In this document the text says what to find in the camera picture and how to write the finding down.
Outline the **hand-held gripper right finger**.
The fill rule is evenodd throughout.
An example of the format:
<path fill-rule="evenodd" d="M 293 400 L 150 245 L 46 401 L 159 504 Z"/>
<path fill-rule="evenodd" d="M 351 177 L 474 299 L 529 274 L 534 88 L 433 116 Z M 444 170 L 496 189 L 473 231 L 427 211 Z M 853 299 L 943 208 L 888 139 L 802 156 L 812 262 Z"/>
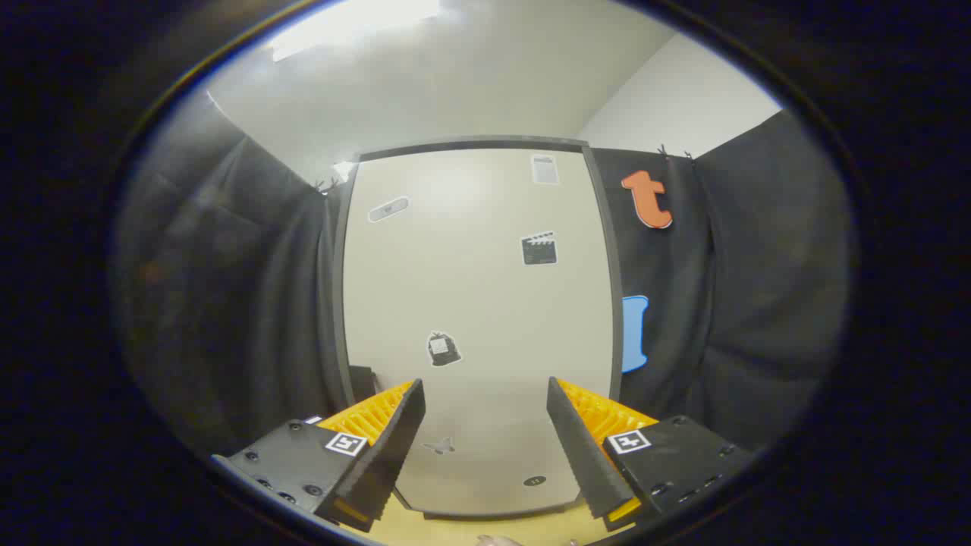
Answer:
<path fill-rule="evenodd" d="M 609 531 L 683 511 L 755 460 L 689 417 L 653 419 L 555 377 L 545 408 L 580 497 Z"/>

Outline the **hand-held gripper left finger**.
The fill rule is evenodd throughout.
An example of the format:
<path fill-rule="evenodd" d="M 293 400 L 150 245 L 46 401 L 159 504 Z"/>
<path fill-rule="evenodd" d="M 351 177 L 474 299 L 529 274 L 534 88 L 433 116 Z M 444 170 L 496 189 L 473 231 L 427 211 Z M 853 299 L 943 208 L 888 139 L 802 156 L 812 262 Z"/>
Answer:
<path fill-rule="evenodd" d="M 415 379 L 324 419 L 289 419 L 212 465 L 260 506 L 321 533 L 370 532 L 426 415 Z"/>

